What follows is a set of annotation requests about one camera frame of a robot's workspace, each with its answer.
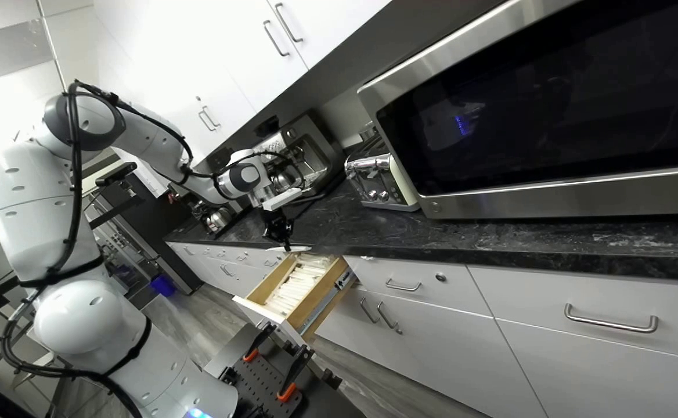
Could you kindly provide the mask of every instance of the microwave window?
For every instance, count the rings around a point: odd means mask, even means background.
[[[678,2],[582,2],[378,115],[423,196],[678,168]]]

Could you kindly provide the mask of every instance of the open drawer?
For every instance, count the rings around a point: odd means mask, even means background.
[[[343,259],[288,256],[249,298],[232,301],[253,325],[274,323],[286,340],[307,343],[356,281]]]

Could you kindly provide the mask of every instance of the kitchen counter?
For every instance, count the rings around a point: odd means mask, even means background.
[[[190,220],[167,241],[276,246],[262,239],[257,212],[247,213],[220,237]],[[678,280],[678,219],[442,224],[423,213],[361,208],[346,181],[295,220],[292,246],[340,256]]]

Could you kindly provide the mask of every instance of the cabinet handle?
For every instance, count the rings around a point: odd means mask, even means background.
[[[276,44],[274,36],[272,36],[272,30],[270,30],[272,21],[265,21],[262,25],[265,25],[265,33],[267,33],[267,37],[272,39],[276,53],[278,53],[278,56],[291,56],[291,52],[284,52],[284,49]]]
[[[361,302],[361,309],[365,312],[365,317],[369,318],[369,323],[378,323],[363,302]]]
[[[198,117],[199,117],[202,125],[205,125],[209,132],[216,132],[216,131],[220,128],[220,124],[216,124],[216,121],[206,115],[206,110],[202,110]]]
[[[386,289],[397,291],[397,292],[418,292],[423,291],[423,284],[412,287],[397,287],[393,280],[386,281]]]
[[[401,331],[401,325],[399,323],[390,323],[387,321],[387,317],[386,317],[386,312],[383,312],[383,302],[378,305],[378,317],[383,318],[383,323],[390,328],[390,331],[394,331],[397,335],[404,335],[404,331]]]
[[[622,333],[635,333],[635,335],[653,335],[659,331],[659,317],[651,317],[647,325],[624,325],[624,323],[610,323],[610,321],[602,321],[602,318],[577,317],[574,312],[577,312],[574,305],[564,306],[564,317],[572,323],[586,323],[586,325],[594,325],[594,328],[622,331]]]
[[[288,21],[286,21],[286,17],[284,17],[284,10],[286,10],[286,2],[276,2],[276,6],[274,6],[274,13],[276,13],[278,23],[284,23],[284,28],[286,28],[286,33],[291,36],[292,43],[305,43],[305,37],[298,37],[298,36],[292,33],[292,28],[288,25]]]

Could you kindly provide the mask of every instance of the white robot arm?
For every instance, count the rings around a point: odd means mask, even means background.
[[[80,189],[80,160],[119,146],[211,205],[239,196],[253,205],[284,202],[286,196],[270,196],[262,166],[278,146],[234,157],[218,179],[196,175],[175,128],[117,95],[84,88],[75,107],[75,95],[54,98],[45,121],[0,152],[0,244],[33,298],[34,335],[72,369],[109,376],[142,415],[232,415],[236,391],[199,371],[182,343],[109,284],[72,189]]]

